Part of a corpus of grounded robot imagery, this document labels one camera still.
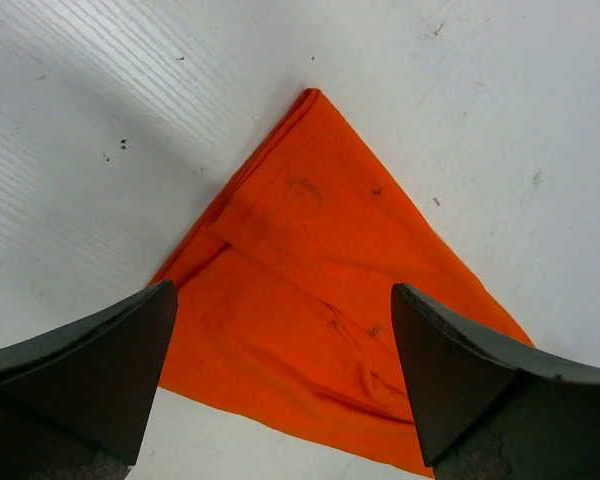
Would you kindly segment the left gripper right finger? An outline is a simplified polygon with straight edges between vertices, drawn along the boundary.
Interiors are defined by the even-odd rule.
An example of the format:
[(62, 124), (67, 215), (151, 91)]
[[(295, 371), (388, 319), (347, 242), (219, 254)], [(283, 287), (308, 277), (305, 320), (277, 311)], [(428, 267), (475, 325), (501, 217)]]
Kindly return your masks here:
[(600, 368), (525, 345), (396, 284), (391, 320), (438, 479), (600, 479)]

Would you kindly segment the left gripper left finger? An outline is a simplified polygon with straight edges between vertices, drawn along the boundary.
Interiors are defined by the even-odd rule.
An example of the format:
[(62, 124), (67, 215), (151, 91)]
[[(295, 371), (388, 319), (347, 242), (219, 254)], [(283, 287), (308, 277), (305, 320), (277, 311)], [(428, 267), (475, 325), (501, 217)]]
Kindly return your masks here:
[(124, 479), (136, 464), (178, 307), (161, 281), (0, 349), (0, 479)]

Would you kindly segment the orange t-shirt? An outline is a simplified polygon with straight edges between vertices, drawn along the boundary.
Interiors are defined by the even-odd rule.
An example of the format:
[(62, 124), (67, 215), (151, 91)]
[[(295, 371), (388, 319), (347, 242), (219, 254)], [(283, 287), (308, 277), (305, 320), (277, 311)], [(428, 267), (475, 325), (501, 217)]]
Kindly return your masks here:
[(392, 287), (527, 340), (317, 89), (299, 95), (155, 280), (178, 291), (164, 389), (426, 477)]

